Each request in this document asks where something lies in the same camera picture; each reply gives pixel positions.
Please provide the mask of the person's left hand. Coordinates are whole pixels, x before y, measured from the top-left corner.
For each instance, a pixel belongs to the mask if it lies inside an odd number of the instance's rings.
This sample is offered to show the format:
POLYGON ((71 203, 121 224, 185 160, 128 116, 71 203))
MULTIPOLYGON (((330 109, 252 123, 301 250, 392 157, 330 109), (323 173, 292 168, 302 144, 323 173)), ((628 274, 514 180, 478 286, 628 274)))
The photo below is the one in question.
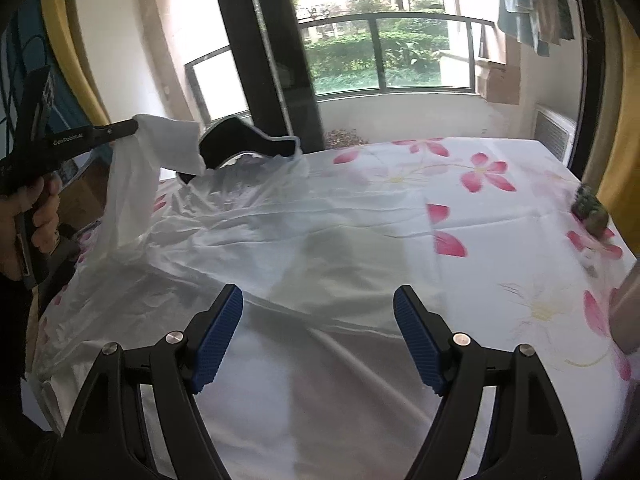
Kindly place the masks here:
POLYGON ((29 245, 50 255, 58 246, 58 205, 61 181, 56 174, 39 178, 11 196, 1 197, 1 273, 12 281, 22 277, 17 252, 16 218, 24 216, 29 245))

